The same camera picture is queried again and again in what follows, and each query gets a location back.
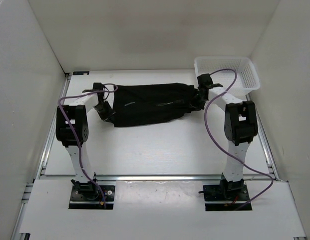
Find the black shorts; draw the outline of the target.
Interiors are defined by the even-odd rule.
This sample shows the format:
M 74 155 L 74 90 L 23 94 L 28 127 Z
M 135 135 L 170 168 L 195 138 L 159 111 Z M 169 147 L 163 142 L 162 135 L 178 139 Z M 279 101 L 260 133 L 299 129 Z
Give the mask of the black shorts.
M 204 108 L 199 91 L 183 83 L 119 85 L 114 93 L 113 124 L 135 127 L 166 123 Z

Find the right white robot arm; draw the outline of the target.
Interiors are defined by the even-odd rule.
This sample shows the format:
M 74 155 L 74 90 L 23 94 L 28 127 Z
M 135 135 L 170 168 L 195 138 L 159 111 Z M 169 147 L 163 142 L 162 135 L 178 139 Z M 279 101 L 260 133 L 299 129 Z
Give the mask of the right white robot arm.
M 208 73 L 197 76 L 196 96 L 200 107 L 215 104 L 224 111 L 224 133 L 228 140 L 227 162 L 220 180 L 219 194 L 232 199 L 244 185 L 243 168 L 250 143 L 258 133 L 256 108 L 253 101 L 243 101 L 228 92 L 219 83 L 213 83 Z

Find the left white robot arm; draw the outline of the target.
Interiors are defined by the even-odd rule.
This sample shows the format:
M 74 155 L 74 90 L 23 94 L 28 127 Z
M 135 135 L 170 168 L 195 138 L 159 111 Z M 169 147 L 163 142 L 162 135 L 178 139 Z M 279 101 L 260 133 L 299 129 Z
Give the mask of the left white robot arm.
M 104 190 L 95 179 L 87 153 L 86 142 L 89 137 L 87 114 L 96 110 L 104 122 L 113 122 L 115 111 L 107 101 L 110 93 L 116 92 L 115 84 L 96 82 L 92 89 L 82 94 L 65 96 L 58 100 L 56 109 L 56 138 L 67 150 L 75 172 L 72 184 L 79 194 L 88 200 L 98 199 L 106 202 Z

